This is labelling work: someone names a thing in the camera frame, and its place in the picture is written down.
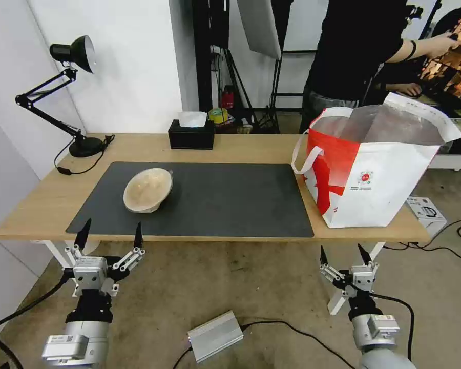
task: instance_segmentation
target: tissue box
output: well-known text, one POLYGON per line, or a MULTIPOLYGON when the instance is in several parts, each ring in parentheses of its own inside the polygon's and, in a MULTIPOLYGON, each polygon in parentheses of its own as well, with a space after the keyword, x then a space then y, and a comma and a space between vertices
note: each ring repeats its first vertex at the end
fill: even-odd
POLYGON ((427 229, 430 237, 446 225, 447 220, 428 197, 408 197, 406 203, 418 221, 427 229))
POLYGON ((215 125, 207 120, 204 127, 181 127, 174 119, 168 131, 171 149, 204 149, 214 147, 215 125))

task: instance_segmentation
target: hand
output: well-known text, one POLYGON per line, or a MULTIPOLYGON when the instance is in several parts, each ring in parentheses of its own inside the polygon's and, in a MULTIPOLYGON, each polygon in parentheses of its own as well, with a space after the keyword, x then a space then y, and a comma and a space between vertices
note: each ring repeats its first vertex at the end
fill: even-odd
POLYGON ((392 92, 400 92, 411 97, 419 96, 422 93, 422 88, 415 83, 386 85, 386 90, 392 92))
POLYGON ((427 56, 430 59, 437 58, 441 55, 444 55, 449 51, 449 49, 454 49, 459 45, 458 41, 454 41, 449 38, 451 32, 443 33, 442 35, 432 37, 428 39, 429 41, 429 52, 427 56))

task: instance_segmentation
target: concrete floor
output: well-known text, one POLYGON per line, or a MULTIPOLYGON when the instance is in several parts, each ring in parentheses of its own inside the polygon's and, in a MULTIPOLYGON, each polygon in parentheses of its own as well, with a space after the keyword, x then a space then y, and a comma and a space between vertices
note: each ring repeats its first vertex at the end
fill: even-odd
MULTIPOLYGON (((461 171, 429 170, 414 191, 430 197, 453 221, 461 218, 461 171)), ((434 246, 461 254, 451 227, 434 246)), ((355 243, 325 244, 330 262, 347 268, 359 259, 355 243)), ((128 243, 105 242, 96 254, 123 255, 128 243)), ((320 278, 316 243, 146 243, 147 254, 121 282, 114 298, 107 369, 172 368, 188 347, 188 330, 232 309, 240 323, 285 319, 310 332, 354 366, 352 327, 345 306, 337 316, 326 308, 332 289, 320 278)), ((461 367, 461 260, 447 251, 383 250, 375 291, 410 303, 415 310, 413 360, 418 368, 461 367)), ((56 284, 53 261, 25 299, 32 301, 56 284)), ((46 338, 61 334, 66 314, 76 306, 72 282, 32 311, 9 323, 0 337, 24 368, 43 368, 46 338)), ((406 352, 407 310, 378 301, 402 327, 398 351, 406 352)), ((0 352, 0 365, 6 360, 0 352)), ((189 353, 178 368, 196 368, 189 353)), ((347 366, 314 340, 281 325, 253 326, 244 339, 198 365, 201 369, 338 368, 347 366)))

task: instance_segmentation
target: black t-shirt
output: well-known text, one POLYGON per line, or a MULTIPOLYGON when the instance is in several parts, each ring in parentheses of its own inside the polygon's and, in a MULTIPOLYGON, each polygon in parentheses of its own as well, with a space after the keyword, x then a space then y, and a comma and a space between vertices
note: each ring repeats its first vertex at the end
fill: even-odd
POLYGON ((360 100, 379 64, 403 44, 406 0, 329 0, 307 85, 325 97, 360 100))

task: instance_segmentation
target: beige bowl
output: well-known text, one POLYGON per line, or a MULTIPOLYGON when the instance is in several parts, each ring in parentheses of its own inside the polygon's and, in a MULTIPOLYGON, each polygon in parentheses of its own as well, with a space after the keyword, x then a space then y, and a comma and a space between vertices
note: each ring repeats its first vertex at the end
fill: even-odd
POLYGON ((128 182, 123 193, 124 206, 134 213, 151 213, 169 195, 173 178, 166 169, 150 168, 128 182))

